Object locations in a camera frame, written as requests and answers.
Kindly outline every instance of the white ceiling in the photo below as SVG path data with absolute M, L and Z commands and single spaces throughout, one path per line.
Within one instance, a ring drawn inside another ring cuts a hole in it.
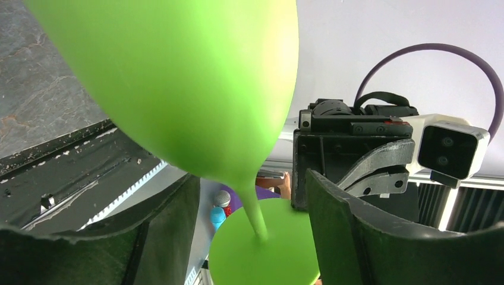
M 353 103 L 366 73 L 390 53 L 439 42 L 485 59 L 504 81 L 504 1 L 298 0 L 300 58 L 289 118 L 318 98 Z M 407 97 L 420 114 L 459 116 L 487 128 L 492 87 L 475 65 L 446 52 L 416 52 L 382 68 L 364 94 Z M 480 174 L 504 175 L 504 125 Z M 279 141 L 270 159 L 291 160 L 292 143 Z

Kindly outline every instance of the person's hand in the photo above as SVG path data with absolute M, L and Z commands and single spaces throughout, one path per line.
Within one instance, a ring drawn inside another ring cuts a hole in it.
M 288 172 L 283 173 L 283 183 L 278 188 L 280 189 L 280 198 L 291 199 L 291 175 Z

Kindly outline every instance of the depth camera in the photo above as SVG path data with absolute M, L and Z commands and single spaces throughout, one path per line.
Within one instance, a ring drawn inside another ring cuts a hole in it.
M 489 141 L 490 134 L 485 129 L 439 121 L 424 128 L 418 163 L 463 180 L 480 170 Z

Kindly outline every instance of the camera lens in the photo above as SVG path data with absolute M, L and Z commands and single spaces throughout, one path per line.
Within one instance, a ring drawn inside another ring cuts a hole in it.
M 446 137 L 443 139 L 443 146 L 451 147 L 453 145 L 453 139 L 450 137 Z
M 437 158 L 437 163 L 441 166 L 446 166 L 448 164 L 448 158 L 446 158 L 446 156 L 440 156 Z

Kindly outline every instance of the marble surface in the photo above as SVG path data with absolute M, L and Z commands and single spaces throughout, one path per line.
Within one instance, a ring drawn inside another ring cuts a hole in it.
M 0 0 L 0 158 L 105 118 L 22 0 Z

